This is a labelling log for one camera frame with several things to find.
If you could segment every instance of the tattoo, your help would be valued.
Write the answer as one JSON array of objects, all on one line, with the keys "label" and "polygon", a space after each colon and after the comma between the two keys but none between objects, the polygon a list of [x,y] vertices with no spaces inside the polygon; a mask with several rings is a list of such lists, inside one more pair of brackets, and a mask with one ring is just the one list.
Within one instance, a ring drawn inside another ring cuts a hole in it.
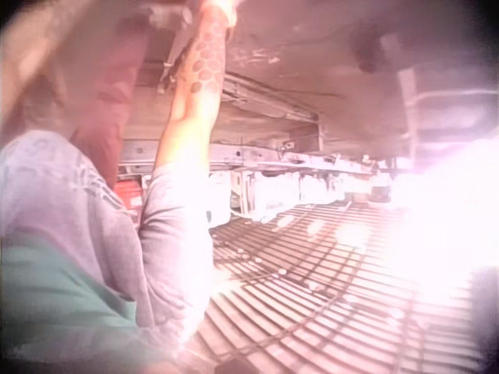
[{"label": "tattoo", "polygon": [[192,94],[202,90],[213,94],[221,92],[225,66],[225,29],[227,19],[222,11],[214,9],[204,20],[199,37],[194,41]]}]

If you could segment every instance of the metal panel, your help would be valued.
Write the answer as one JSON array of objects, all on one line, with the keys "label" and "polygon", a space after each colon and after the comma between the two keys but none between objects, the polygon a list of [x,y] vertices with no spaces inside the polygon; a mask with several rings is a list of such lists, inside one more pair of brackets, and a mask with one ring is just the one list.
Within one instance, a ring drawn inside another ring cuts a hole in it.
[{"label": "metal panel", "polygon": [[391,268],[403,220],[359,204],[301,206],[215,228],[218,282],[189,347],[265,373],[476,372],[469,290],[428,304]]}]

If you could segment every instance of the metal grate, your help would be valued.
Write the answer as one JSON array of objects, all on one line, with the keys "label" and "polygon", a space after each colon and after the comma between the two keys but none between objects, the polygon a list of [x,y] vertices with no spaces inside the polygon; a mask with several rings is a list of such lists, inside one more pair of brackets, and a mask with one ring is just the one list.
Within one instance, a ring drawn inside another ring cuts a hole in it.
[{"label": "metal grate", "polygon": [[403,221],[365,205],[303,206],[214,229],[221,279],[190,348],[265,373],[476,372],[467,284],[446,305],[421,299],[391,265]]}]

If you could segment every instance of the sleeve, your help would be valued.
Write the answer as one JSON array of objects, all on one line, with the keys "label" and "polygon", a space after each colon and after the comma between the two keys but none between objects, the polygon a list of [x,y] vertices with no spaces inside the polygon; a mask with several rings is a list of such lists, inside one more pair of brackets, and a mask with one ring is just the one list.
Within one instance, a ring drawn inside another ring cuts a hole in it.
[{"label": "sleeve", "polygon": [[202,171],[166,164],[151,179],[140,226],[154,322],[183,344],[210,300],[213,243]]}]

